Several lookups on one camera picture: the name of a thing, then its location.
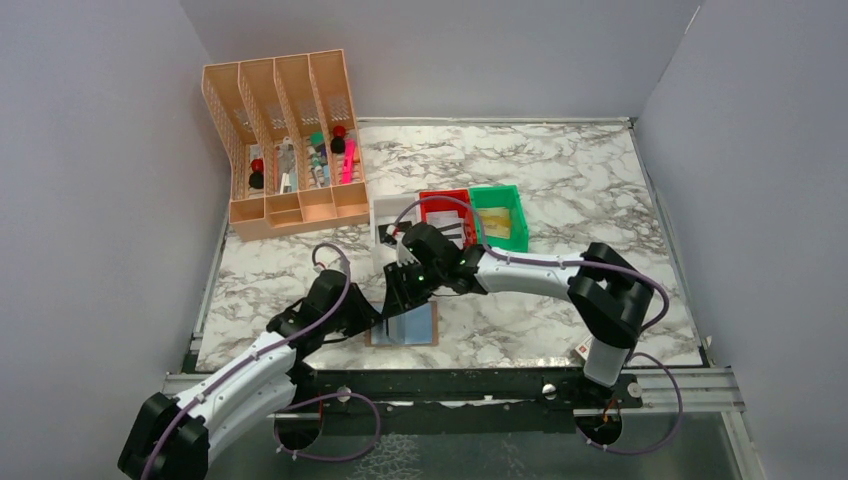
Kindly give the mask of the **brown leather card holder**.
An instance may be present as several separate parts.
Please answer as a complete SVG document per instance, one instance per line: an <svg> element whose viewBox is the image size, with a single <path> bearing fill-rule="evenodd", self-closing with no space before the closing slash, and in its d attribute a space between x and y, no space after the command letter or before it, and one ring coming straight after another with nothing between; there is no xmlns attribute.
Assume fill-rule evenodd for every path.
<svg viewBox="0 0 848 480"><path fill-rule="evenodd" d="M437 303L423 306L389 319L381 320L365 336L368 347L423 347L439 343Z"/></svg>

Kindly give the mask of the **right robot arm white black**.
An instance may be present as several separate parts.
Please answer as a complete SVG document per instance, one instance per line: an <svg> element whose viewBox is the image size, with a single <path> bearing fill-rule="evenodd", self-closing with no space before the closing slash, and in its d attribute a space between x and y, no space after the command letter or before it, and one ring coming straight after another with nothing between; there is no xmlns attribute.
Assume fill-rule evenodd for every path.
<svg viewBox="0 0 848 480"><path fill-rule="evenodd" d="M517 253L480 243L460 248L420 222L394 246L396 260L383 268L386 318L426 303L441 288L458 295L513 292L570 302L592 335L576 383L579 398L592 407L616 395L620 372L660 291L612 247L598 242L571 256Z"/></svg>

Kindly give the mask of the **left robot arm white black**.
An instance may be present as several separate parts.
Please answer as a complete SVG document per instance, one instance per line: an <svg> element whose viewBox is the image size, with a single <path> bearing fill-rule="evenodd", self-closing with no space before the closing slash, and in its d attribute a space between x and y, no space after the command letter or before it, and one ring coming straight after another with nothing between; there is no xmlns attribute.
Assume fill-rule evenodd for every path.
<svg viewBox="0 0 848 480"><path fill-rule="evenodd" d="M379 323L379 311L342 272L324 270L305 297L275 315L235 360L195 386L141 406L119 455L131 479L202 479L212 461L268 415L318 399L305 359L339 334Z"/></svg>

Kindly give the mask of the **white card black stripe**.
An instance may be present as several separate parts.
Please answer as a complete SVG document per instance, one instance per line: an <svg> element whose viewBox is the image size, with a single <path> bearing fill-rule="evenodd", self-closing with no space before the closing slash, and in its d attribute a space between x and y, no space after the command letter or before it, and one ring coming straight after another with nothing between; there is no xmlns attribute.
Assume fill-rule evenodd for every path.
<svg viewBox="0 0 848 480"><path fill-rule="evenodd" d="M449 222L436 229L450 242L462 249L476 242L475 233L464 222Z"/></svg>

